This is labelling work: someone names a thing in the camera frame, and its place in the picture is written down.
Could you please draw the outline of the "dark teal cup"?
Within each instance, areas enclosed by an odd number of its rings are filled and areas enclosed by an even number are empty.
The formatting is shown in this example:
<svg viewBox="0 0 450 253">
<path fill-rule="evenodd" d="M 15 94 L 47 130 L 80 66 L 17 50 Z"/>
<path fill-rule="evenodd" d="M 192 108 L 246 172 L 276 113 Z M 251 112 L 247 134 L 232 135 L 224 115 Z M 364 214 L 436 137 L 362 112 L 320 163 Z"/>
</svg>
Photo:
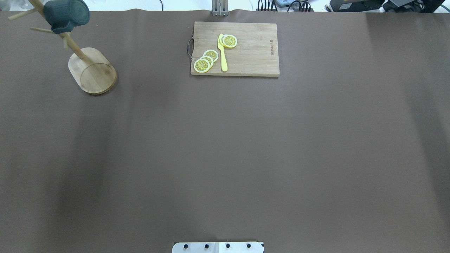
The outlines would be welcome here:
<svg viewBox="0 0 450 253">
<path fill-rule="evenodd" d="M 88 24 L 90 10 L 83 0 L 52 0 L 45 3 L 43 13 L 55 34 L 71 32 Z"/>
</svg>

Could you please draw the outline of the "wooden cup rack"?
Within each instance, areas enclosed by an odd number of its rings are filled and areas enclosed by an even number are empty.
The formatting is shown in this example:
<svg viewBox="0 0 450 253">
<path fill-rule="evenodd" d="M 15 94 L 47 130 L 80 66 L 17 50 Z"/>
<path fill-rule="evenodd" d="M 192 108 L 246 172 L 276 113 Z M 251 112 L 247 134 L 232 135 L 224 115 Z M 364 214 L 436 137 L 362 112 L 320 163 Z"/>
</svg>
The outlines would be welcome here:
<svg viewBox="0 0 450 253">
<path fill-rule="evenodd" d="M 45 19 L 43 8 L 45 3 L 41 0 L 29 1 L 32 9 L 10 16 L 10 21 L 38 12 Z M 50 29 L 31 27 L 32 31 L 55 34 Z M 108 59 L 96 48 L 80 48 L 71 37 L 71 32 L 55 34 L 62 40 L 65 48 L 73 51 L 68 66 L 77 85 L 90 95 L 100 95 L 109 91 L 117 80 L 117 71 Z"/>
</svg>

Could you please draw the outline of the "yellow toy knife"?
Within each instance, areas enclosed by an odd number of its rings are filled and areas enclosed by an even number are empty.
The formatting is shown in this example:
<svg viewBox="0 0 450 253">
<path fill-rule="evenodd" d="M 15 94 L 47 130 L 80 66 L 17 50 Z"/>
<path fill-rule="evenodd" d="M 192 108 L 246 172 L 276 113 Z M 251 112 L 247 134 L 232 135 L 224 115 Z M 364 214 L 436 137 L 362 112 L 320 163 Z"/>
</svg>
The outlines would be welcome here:
<svg viewBox="0 0 450 253">
<path fill-rule="evenodd" d="M 227 72 L 228 71 L 228 65 L 227 65 L 226 56 L 225 56 L 225 49 L 224 49 L 224 46 L 222 45 L 222 42 L 221 42 L 222 37 L 223 37 L 223 34 L 221 33 L 218 36 L 217 48 L 220 51 L 221 70 L 222 70 L 222 72 Z"/>
</svg>

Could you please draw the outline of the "lemon slice middle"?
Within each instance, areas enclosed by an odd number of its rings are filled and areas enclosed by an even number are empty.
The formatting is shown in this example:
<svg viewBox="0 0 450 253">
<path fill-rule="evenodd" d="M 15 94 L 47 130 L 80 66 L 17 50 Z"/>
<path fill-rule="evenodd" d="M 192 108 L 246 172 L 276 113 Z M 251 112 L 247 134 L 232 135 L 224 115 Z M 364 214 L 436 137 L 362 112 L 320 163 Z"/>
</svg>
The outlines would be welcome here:
<svg viewBox="0 0 450 253">
<path fill-rule="evenodd" d="M 206 61 L 208 62 L 208 64 L 209 64 L 210 67 L 212 67 L 213 64 L 214 64 L 214 58 L 212 58 L 212 57 L 210 57 L 210 56 L 202 56 L 202 57 L 199 58 L 199 59 L 206 60 Z"/>
</svg>

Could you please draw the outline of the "lemon slice back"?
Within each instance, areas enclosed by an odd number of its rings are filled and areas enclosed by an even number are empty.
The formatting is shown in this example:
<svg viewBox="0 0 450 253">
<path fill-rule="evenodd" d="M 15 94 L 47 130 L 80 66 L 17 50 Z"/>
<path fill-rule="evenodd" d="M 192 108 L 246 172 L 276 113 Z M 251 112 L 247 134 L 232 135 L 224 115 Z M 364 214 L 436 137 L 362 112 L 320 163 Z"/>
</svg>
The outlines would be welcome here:
<svg viewBox="0 0 450 253">
<path fill-rule="evenodd" d="M 203 56 L 211 57 L 213 59 L 213 62 L 215 63 L 218 60 L 219 53 L 215 50 L 206 50 Z"/>
</svg>

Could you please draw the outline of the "wooden cutting board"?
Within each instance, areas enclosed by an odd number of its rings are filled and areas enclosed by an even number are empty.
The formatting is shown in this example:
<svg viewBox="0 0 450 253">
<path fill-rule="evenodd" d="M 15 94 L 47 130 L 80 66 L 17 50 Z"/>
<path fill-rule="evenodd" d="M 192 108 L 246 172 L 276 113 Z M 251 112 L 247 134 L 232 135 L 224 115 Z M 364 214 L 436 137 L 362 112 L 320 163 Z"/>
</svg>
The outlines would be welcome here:
<svg viewBox="0 0 450 253">
<path fill-rule="evenodd" d="M 226 48 L 228 71 L 222 72 L 217 40 L 220 34 L 234 35 L 235 48 Z M 203 76 L 279 77 L 278 34 L 276 24 L 196 21 L 193 26 L 193 52 L 190 73 L 200 75 L 193 63 L 206 50 L 219 53 L 218 60 Z"/>
</svg>

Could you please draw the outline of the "lemon slice on knife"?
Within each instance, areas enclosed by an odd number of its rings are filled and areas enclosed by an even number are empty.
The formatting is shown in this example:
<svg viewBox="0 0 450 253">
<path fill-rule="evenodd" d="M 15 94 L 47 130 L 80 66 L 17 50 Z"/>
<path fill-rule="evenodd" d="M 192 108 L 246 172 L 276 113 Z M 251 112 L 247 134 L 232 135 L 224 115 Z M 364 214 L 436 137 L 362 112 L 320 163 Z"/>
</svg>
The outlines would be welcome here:
<svg viewBox="0 0 450 253">
<path fill-rule="evenodd" d="M 234 35 L 222 34 L 222 36 L 219 38 L 219 43 L 220 45 L 226 48 L 235 48 L 235 46 L 238 43 L 238 40 Z"/>
</svg>

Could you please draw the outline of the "aluminium frame post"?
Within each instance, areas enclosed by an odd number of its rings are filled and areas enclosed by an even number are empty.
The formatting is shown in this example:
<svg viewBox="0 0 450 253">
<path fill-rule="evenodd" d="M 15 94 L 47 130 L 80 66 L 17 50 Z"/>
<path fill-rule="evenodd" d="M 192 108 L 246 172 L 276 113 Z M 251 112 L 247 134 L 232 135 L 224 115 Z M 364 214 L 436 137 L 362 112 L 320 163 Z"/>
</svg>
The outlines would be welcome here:
<svg viewBox="0 0 450 253">
<path fill-rule="evenodd" d="M 212 16 L 225 17 L 229 15 L 228 0 L 212 0 Z"/>
</svg>

